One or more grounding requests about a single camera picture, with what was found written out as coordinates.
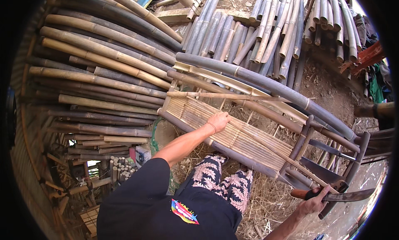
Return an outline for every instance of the wooden knife handle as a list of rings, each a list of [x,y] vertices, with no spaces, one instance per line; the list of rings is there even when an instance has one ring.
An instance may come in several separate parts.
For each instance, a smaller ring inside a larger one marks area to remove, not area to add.
[[[294,198],[301,198],[303,200],[308,200],[310,198],[316,197],[317,195],[319,195],[320,192],[321,190],[318,191],[317,193],[313,193],[312,190],[305,191],[300,189],[294,189],[291,191],[291,196],[293,196]]]

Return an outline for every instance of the rainbow lips graphic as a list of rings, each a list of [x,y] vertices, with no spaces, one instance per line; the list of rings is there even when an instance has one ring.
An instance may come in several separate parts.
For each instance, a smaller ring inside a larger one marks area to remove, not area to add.
[[[197,221],[197,216],[194,216],[194,212],[189,212],[188,208],[179,203],[177,200],[172,198],[172,212],[178,215],[184,222],[189,224],[199,224]]]

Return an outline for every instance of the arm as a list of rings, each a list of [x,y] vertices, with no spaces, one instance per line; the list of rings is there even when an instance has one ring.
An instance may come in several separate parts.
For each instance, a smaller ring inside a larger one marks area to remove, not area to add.
[[[314,193],[317,193],[320,188],[313,189]],[[327,195],[330,190],[330,185],[323,188],[317,197],[311,198],[306,201],[302,201],[297,209],[288,217],[277,229],[272,231],[263,240],[284,240],[287,239],[298,227],[306,215],[316,212],[321,212],[326,206],[327,202],[322,202],[324,196]]]
[[[223,131],[231,119],[227,112],[215,113],[205,125],[174,139],[156,153],[153,158],[162,158],[167,161],[169,167],[172,167],[189,155],[206,138]]]

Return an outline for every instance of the machete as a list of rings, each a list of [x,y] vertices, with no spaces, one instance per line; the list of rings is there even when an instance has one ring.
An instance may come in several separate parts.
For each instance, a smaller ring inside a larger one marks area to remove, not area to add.
[[[372,195],[374,192],[373,189],[363,190],[363,191],[355,191],[352,193],[338,193],[338,194],[327,194],[322,201],[335,201],[335,202],[353,202],[360,201],[366,199]],[[320,191],[317,193],[313,193],[312,190],[305,191],[300,189],[294,189],[291,191],[291,196],[295,198],[301,198],[304,200],[308,200],[310,198],[316,197],[319,195]]]

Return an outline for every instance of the black t-shirt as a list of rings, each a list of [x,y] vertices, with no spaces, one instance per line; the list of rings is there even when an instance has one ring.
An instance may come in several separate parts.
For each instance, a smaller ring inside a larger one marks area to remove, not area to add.
[[[236,208],[202,187],[190,187],[180,196],[166,196],[169,176],[168,163],[155,158],[118,187],[100,206],[98,240],[237,239],[234,232],[241,214]],[[178,207],[174,212],[172,202]],[[184,220],[178,214],[189,214],[191,219]]]

